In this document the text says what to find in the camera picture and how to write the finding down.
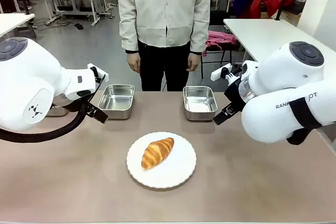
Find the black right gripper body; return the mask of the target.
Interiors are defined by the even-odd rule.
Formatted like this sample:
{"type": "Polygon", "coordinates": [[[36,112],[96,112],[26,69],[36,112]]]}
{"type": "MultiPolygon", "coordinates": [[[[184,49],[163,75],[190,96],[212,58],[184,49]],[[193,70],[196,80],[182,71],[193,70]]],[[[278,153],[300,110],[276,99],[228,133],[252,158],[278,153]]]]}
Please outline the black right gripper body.
{"type": "Polygon", "coordinates": [[[228,85],[224,92],[224,95],[230,101],[230,104],[222,109],[225,115],[235,115],[237,112],[241,112],[246,104],[239,94],[238,87],[240,82],[241,78],[238,77],[238,79],[228,85]]]}

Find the person's left hand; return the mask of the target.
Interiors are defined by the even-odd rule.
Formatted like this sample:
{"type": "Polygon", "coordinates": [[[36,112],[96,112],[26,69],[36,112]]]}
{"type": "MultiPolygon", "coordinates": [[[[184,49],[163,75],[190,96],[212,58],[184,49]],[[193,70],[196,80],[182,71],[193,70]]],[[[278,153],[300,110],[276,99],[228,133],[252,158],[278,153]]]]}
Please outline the person's left hand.
{"type": "Polygon", "coordinates": [[[201,61],[201,56],[190,52],[188,56],[188,67],[187,71],[193,72],[197,69],[201,61]]]}

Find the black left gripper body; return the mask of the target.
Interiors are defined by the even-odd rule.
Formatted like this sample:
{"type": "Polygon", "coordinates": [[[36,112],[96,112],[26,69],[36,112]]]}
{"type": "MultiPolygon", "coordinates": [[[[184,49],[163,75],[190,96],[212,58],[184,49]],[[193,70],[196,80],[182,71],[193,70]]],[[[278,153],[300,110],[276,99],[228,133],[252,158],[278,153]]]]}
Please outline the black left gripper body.
{"type": "Polygon", "coordinates": [[[87,116],[95,116],[97,111],[97,107],[91,104],[90,101],[86,101],[86,115],[87,116]]]}

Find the person's right hand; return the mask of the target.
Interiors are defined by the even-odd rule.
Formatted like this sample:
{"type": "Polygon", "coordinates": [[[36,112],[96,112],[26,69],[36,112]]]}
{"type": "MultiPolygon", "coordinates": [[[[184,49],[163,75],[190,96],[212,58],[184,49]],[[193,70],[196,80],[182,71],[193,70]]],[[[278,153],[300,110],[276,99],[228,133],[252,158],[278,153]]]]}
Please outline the person's right hand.
{"type": "Polygon", "coordinates": [[[132,71],[140,73],[141,58],[138,52],[127,54],[127,61],[132,71]]]}

